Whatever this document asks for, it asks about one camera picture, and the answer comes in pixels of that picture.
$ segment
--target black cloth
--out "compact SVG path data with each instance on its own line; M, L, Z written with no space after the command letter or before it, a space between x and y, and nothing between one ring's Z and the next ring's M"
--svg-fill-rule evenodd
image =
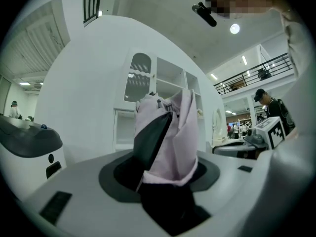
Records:
M270 118L270 117L280 117L280 119L282 120L285 135L288 135L290 133L290 127L288 127L287 123L284 121L284 117L282 115L280 105L278 101L274 98L270 100L268 108L267 108L267 118Z
M182 234L211 217L196 205L188 184L142 184L139 193L144 210L168 234Z

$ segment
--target white curved wall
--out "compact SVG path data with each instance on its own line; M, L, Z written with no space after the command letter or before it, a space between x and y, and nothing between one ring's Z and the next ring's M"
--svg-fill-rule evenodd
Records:
M206 140L211 143L213 110L220 107L223 117L225 113L222 98L202 70L150 27L130 18L102 16L63 49L38 98L35 122L60 134L67 165L113 152L115 91L130 47L152 52L198 78Z

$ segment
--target ceiling light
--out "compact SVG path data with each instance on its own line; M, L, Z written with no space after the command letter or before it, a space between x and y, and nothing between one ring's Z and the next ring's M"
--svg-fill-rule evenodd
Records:
M232 33L232 34L237 34L237 33L239 32L239 30L240 30L240 27L239 27L238 24L233 24L233 25L231 26L231 33Z
M212 76L215 80L218 80L218 78L217 78L214 74L211 74L211 76Z
M244 55L242 56L242 59L243 59L244 64L247 65L246 57Z

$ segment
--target black cap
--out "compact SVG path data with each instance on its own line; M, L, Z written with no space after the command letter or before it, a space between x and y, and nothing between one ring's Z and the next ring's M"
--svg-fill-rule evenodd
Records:
M258 89L256 91L256 94L255 94L255 97L254 97L255 102L258 102L262 98L263 93L266 93L263 89Z

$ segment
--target black opening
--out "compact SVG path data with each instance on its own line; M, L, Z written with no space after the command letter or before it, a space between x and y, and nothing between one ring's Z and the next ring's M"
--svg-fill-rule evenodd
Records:
M46 169L46 177L49 178L52 174L56 173L61 168L60 162L57 161Z

